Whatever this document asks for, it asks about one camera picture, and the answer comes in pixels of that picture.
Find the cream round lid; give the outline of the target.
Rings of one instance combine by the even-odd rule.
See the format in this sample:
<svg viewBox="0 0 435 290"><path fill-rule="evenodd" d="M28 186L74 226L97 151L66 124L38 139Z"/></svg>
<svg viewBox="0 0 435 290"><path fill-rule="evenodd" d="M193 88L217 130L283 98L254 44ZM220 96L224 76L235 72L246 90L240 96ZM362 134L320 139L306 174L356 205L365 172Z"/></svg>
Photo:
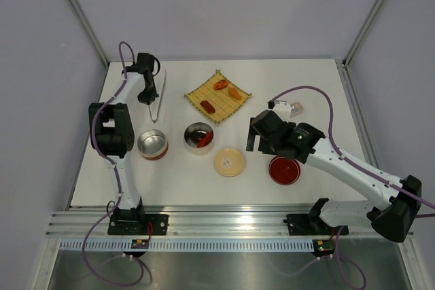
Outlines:
<svg viewBox="0 0 435 290"><path fill-rule="evenodd" d="M221 176L235 177L243 172L245 157L238 149L221 149L214 157L213 166Z"/></svg>

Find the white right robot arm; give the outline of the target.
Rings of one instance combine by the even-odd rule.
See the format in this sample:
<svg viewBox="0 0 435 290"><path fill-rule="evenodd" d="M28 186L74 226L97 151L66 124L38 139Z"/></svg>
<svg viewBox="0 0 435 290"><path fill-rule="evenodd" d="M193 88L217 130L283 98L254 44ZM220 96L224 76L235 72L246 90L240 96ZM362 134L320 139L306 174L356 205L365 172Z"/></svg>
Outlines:
<svg viewBox="0 0 435 290"><path fill-rule="evenodd" d="M361 194L362 201L320 198L305 214L287 215L291 235L329 235L339 229L372 228L401 243L418 215L422 184L412 175L387 174L334 147L310 124L286 122L273 110L250 121L250 129L274 154L324 171Z"/></svg>

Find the dark red meat slice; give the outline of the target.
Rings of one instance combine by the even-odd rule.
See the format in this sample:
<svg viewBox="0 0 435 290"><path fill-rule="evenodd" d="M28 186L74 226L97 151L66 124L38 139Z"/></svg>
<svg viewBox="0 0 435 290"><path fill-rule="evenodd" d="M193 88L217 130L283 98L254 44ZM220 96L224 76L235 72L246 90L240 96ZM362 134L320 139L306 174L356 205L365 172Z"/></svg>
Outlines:
<svg viewBox="0 0 435 290"><path fill-rule="evenodd" d="M215 108L214 106L207 100L201 101L200 106L208 113L208 114L214 114Z"/></svg>

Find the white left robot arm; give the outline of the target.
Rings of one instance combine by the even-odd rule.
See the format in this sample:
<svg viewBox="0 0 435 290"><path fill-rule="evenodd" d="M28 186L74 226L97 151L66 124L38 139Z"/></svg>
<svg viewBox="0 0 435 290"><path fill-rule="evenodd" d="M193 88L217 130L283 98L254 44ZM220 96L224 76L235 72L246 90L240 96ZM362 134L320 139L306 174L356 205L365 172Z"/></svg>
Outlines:
<svg viewBox="0 0 435 290"><path fill-rule="evenodd" d="M136 98L142 105L151 105L159 97L154 81L159 72L160 62L154 55L139 53L131 66L123 66L122 81L115 94L88 108L90 142L105 160L114 189L114 207L107 211L110 235L151 236L154 231L131 166L130 152L136 138L128 100Z"/></svg>

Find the orange spotted food piece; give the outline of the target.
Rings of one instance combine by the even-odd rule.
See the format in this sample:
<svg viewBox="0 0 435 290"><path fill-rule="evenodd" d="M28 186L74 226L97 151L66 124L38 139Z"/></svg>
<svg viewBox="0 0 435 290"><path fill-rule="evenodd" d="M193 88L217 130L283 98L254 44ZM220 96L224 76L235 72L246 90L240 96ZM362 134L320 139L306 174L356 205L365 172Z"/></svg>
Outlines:
<svg viewBox="0 0 435 290"><path fill-rule="evenodd" d="M229 82L227 79L222 79L220 81L217 81L213 85L214 90L222 90L228 86Z"/></svg>

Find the black sea cucumber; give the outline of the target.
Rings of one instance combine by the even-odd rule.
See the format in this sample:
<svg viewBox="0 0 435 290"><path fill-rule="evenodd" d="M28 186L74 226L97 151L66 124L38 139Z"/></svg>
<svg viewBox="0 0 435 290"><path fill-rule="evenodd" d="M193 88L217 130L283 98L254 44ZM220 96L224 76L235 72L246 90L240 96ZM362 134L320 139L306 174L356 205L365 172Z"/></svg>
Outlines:
<svg viewBox="0 0 435 290"><path fill-rule="evenodd" d="M191 147L197 147L199 140L204 136L206 132L202 130L188 130L185 133L186 143Z"/></svg>

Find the red sausage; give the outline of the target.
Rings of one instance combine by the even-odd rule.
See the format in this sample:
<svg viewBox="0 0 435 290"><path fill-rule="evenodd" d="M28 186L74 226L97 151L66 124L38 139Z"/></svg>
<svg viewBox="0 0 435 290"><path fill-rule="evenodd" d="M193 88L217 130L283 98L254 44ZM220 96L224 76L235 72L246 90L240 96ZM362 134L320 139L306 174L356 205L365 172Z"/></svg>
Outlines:
<svg viewBox="0 0 435 290"><path fill-rule="evenodd" d="M213 140L213 133L207 132L204 134L204 136L199 140L197 147L202 148L208 146L210 142Z"/></svg>

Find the red round lid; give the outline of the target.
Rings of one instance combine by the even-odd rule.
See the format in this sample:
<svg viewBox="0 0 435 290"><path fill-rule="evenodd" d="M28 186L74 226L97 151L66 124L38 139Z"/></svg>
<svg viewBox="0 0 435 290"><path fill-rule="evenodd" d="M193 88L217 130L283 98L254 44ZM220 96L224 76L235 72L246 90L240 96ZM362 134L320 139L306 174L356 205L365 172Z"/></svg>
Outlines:
<svg viewBox="0 0 435 290"><path fill-rule="evenodd" d="M279 185L291 185L300 177L300 164L282 156L274 157L268 165L268 173L271 179Z"/></svg>

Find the metal serving tongs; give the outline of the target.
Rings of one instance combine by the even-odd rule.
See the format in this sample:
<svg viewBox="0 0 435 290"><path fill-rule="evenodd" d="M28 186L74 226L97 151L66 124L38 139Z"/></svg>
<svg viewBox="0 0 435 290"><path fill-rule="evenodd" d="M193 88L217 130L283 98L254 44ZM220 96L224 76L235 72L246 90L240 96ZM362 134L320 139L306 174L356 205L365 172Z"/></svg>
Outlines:
<svg viewBox="0 0 435 290"><path fill-rule="evenodd" d="M166 84L167 84L167 70L164 70L164 75L160 83L161 90L159 93L159 97L151 105L147 106L149 116L153 124L156 124L159 118L160 109L162 107L162 102L165 95Z"/></svg>

